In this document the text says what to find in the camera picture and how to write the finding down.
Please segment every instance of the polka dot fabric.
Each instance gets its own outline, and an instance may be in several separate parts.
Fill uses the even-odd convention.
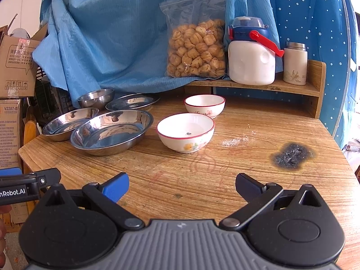
[[[320,120],[332,134],[337,128],[339,115],[342,113],[344,92],[347,91],[349,80],[347,76],[351,55],[348,41],[349,23],[346,21],[348,14],[343,6],[343,0],[270,0],[270,3],[279,34],[280,47],[284,48],[287,41],[305,43],[309,59],[326,63],[326,84]],[[349,19],[354,24],[352,15]],[[353,41],[352,49],[355,50],[355,39]],[[235,92],[239,96],[249,95],[249,97],[295,103],[301,101],[301,95],[283,92],[276,94],[247,89],[231,89],[230,91],[225,88],[217,88],[216,92],[232,95]]]

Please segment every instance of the floral bowl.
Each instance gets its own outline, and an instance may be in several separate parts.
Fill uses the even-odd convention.
[[[207,115],[214,119],[223,111],[225,98],[213,94],[199,94],[186,98],[184,103],[189,113]]]
[[[180,153],[200,150],[214,134],[215,123],[202,114],[177,114],[163,119],[157,126],[160,140]]]

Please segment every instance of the plastic bag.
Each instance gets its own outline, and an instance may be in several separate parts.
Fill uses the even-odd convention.
[[[160,4],[169,34],[171,77],[218,78],[225,74],[226,0],[171,0]]]

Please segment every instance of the white powder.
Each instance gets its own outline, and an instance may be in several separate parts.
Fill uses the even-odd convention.
[[[244,135],[243,137],[235,137],[222,141],[222,147],[238,147],[244,146],[245,143],[249,142],[249,137]]]

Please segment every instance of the stainless steel bowl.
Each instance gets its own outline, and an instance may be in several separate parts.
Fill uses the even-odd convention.
[[[130,94],[114,99],[106,105],[107,110],[149,110],[152,104],[156,103],[160,97],[157,94]]]
[[[112,155],[137,144],[153,123],[153,116],[141,110],[119,110],[99,115],[71,134],[71,144],[91,155]]]
[[[105,109],[105,106],[114,99],[115,91],[112,88],[95,90],[80,96],[77,102],[82,108]]]
[[[78,109],[52,120],[43,128],[43,135],[53,141],[70,139],[71,133],[81,124],[97,116],[97,108]]]

